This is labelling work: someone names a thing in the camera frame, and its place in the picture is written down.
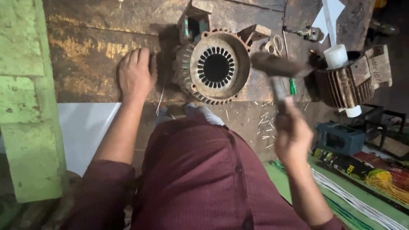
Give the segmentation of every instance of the shirt sleeve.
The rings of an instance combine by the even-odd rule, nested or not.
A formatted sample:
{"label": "shirt sleeve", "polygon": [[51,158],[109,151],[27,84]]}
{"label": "shirt sleeve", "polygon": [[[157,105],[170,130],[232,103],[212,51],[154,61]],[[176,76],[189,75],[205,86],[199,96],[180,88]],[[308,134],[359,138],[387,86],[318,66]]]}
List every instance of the shirt sleeve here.
{"label": "shirt sleeve", "polygon": [[320,226],[312,227],[312,229],[313,230],[345,230],[345,229],[348,229],[348,227],[338,216],[334,215],[334,217],[327,223],[320,225]]}
{"label": "shirt sleeve", "polygon": [[134,179],[135,169],[128,164],[93,160],[63,229],[123,229],[123,210]]}

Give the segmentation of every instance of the dirty floor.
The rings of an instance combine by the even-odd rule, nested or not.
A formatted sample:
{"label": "dirty floor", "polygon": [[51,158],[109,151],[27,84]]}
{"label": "dirty floor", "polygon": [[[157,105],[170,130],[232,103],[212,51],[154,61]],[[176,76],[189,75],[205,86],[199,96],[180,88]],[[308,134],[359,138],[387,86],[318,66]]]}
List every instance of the dirty floor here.
{"label": "dirty floor", "polygon": [[[203,103],[198,103],[198,105],[207,106],[216,116],[219,116],[230,129],[238,133],[250,145],[261,162],[277,159],[274,152],[274,145],[270,148],[266,148],[274,143],[275,139],[273,137],[277,135],[277,132],[275,127],[273,128],[269,125],[269,122],[265,122],[270,121],[276,115],[275,105],[264,102],[257,102],[256,104],[253,101],[233,102],[219,106],[206,105]],[[181,109],[183,104],[167,104],[167,106],[169,109],[168,112],[174,117],[183,117],[183,110]],[[339,113],[334,113],[334,111],[336,111],[335,109],[326,106],[322,102],[302,103],[298,104],[298,107],[305,114],[306,121],[312,129],[316,122],[327,122],[329,120],[338,121],[340,119]],[[145,103],[141,123],[139,125],[133,162],[137,174],[141,171],[144,150],[148,143],[149,136],[153,131],[153,121],[156,118],[155,111],[156,107],[152,103]]]}

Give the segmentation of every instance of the person's hand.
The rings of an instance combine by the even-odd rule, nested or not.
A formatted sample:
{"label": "person's hand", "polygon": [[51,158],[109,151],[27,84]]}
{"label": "person's hand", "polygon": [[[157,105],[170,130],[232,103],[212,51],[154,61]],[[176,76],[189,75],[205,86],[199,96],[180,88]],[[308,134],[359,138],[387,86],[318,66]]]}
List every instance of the person's hand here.
{"label": "person's hand", "polygon": [[152,56],[149,71],[149,49],[136,49],[128,53],[119,64],[119,85],[123,101],[145,100],[157,80],[156,59]]}
{"label": "person's hand", "polygon": [[283,165],[299,167],[306,164],[314,133],[294,106],[292,97],[285,99],[285,114],[279,114],[275,124],[278,132],[275,149]]}

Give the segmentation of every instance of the blue jeans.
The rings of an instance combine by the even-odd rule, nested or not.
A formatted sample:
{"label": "blue jeans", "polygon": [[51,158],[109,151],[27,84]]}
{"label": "blue jeans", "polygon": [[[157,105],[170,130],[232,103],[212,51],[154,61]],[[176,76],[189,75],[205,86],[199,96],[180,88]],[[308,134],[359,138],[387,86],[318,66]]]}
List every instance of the blue jeans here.
{"label": "blue jeans", "polygon": [[[166,122],[166,121],[170,121],[173,120],[173,118],[168,117],[166,115],[166,113],[168,112],[168,108],[167,107],[163,107],[159,110],[159,115],[155,120],[155,127],[162,122]],[[224,125],[224,122],[220,119],[220,117],[214,115],[210,109],[208,109],[207,107],[204,106],[199,106],[196,107],[195,104],[193,103],[189,103],[188,105],[186,105],[184,107],[184,112],[186,114],[186,116],[191,116],[194,115],[196,113],[202,113],[204,115],[204,117],[206,118],[206,120],[210,123],[210,124],[219,124],[219,125]]]}

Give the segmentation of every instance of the green pillar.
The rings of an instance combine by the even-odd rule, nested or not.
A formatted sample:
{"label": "green pillar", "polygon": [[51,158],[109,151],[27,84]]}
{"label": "green pillar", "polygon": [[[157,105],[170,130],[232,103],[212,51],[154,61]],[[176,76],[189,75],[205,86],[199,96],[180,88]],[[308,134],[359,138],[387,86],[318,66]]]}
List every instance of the green pillar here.
{"label": "green pillar", "polygon": [[0,0],[0,129],[17,201],[61,197],[66,165],[41,0]]}

